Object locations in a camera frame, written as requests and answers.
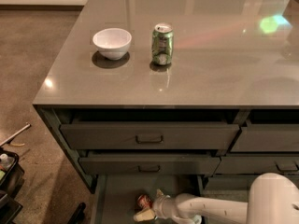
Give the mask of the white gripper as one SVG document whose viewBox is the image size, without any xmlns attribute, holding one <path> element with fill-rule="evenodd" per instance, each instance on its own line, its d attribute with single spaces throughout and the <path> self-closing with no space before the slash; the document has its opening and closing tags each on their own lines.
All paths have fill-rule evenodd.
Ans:
<svg viewBox="0 0 299 224">
<path fill-rule="evenodd" d="M 160 190 L 156 190 L 156 199 L 153 202 L 152 208 L 145 208 L 134 215 L 134 221 L 148 221 L 155 217 L 162 219 L 177 220 L 179 218 L 176 201 L 174 198 L 164 195 Z"/>
</svg>

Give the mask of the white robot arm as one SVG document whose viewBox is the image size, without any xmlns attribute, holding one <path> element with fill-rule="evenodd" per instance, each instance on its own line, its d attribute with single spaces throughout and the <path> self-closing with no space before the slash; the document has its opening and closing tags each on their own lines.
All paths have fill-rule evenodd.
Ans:
<svg viewBox="0 0 299 224">
<path fill-rule="evenodd" d="M 210 217 L 225 224 L 299 224 L 299 189 L 283 175 L 259 175 L 249 189 L 247 202 L 218 200 L 179 194 L 159 194 L 152 207 L 134 215 L 141 222 L 155 218 L 177 224 L 201 224 Z"/>
</svg>

